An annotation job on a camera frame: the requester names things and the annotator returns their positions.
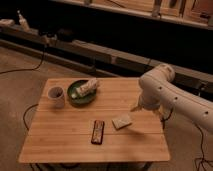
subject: floor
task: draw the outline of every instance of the floor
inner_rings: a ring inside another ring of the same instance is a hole
[[[39,59],[0,47],[0,72],[32,68]],[[90,77],[72,69],[44,62],[37,71],[14,72],[0,75],[0,170],[30,171],[28,164],[18,163],[18,156],[27,131],[22,116],[24,111],[39,100],[45,81],[52,77]],[[35,109],[28,112],[30,124]],[[207,159],[213,159],[213,136],[204,131],[204,151]],[[195,170],[194,158],[201,157],[201,134],[190,120],[174,113],[166,123],[165,136],[171,153],[169,162],[156,162],[150,171],[191,171]],[[65,170],[53,165],[55,170]],[[140,170],[143,163],[114,163],[108,170]],[[81,164],[76,171],[105,171],[107,164]]]

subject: black cable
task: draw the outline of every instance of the black cable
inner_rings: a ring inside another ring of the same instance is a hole
[[[107,164],[106,171],[109,171],[109,169],[110,169],[110,163]]]
[[[200,97],[201,92],[204,90],[205,85],[201,84],[198,88],[198,96]],[[210,167],[213,168],[213,161],[211,160],[206,160],[205,158],[205,153],[204,153],[204,149],[203,149],[203,143],[204,143],[204,133],[202,131],[202,129],[197,125],[194,124],[195,127],[199,130],[200,134],[201,134],[201,142],[200,142],[200,149],[201,149],[201,153],[202,153],[202,157],[198,157],[194,159],[194,163],[195,163],[195,167],[196,167],[196,171],[200,171],[200,168],[202,167],[204,171],[207,171],[206,168],[204,167],[204,164],[208,164]]]
[[[145,72],[147,71],[150,63],[151,63],[152,59],[150,58],[149,61],[147,62],[146,66],[144,67],[144,70],[143,70],[143,74],[145,74]]]
[[[29,165],[30,165],[30,168],[32,169],[32,171],[35,171],[33,165],[31,163]]]
[[[192,4],[192,8],[191,11],[195,8],[195,4],[196,4],[197,0],[194,0],[193,4]]]
[[[29,68],[29,69],[14,69],[14,70],[9,70],[9,71],[3,71],[3,72],[0,72],[0,74],[6,74],[6,73],[10,73],[10,72],[19,72],[19,71],[35,71],[35,70],[37,70],[42,65],[42,63],[44,61],[45,51],[46,51],[46,46],[44,46],[43,53],[42,53],[42,56],[41,56],[41,60],[36,67]]]
[[[65,165],[65,164],[62,164],[62,163],[60,163],[59,165],[60,165],[63,169],[74,169],[74,168],[78,167],[78,166],[80,165],[80,163],[76,163],[76,164],[73,164],[73,165],[70,165],[70,166]]]
[[[43,171],[42,168],[39,166],[39,164],[36,163],[35,165],[39,171]]]
[[[161,122],[163,124],[163,129],[165,129],[165,123],[166,123],[166,121],[168,121],[171,118],[173,111],[174,111],[174,108],[171,108],[170,112],[169,112],[169,115],[166,118],[163,117],[161,119]]]
[[[24,114],[23,114],[23,122],[24,122],[24,125],[25,125],[25,127],[26,127],[26,129],[27,129],[28,131],[29,131],[29,127],[27,126],[25,117],[26,117],[27,112],[28,112],[30,109],[32,109],[33,107],[36,107],[36,106],[38,106],[38,104],[34,104],[34,105],[28,107],[28,108],[25,110]]]
[[[117,6],[121,7],[121,8],[126,8],[125,6],[119,4],[119,3],[115,2],[115,1],[112,1],[112,0],[106,0],[106,1],[111,2],[111,3],[117,5]]]

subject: wooden tabletop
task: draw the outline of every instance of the wooden tabletop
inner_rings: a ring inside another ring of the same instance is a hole
[[[141,92],[138,78],[99,78],[95,100],[76,108],[51,109],[47,91],[82,78],[49,79],[23,145],[21,163],[168,161],[167,143],[159,117],[151,111],[130,113]],[[130,113],[133,124],[115,130],[112,118]],[[91,144],[95,120],[105,121],[102,145]]]

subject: mug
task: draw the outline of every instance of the mug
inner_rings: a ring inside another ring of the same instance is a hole
[[[51,100],[51,107],[60,109],[65,105],[64,91],[61,87],[52,87],[47,94]]]

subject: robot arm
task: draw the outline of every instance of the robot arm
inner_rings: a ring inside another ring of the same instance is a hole
[[[147,110],[156,110],[160,105],[173,108],[213,133],[213,103],[172,85],[174,77],[174,69],[167,64],[143,74],[139,79],[143,92],[138,105]]]

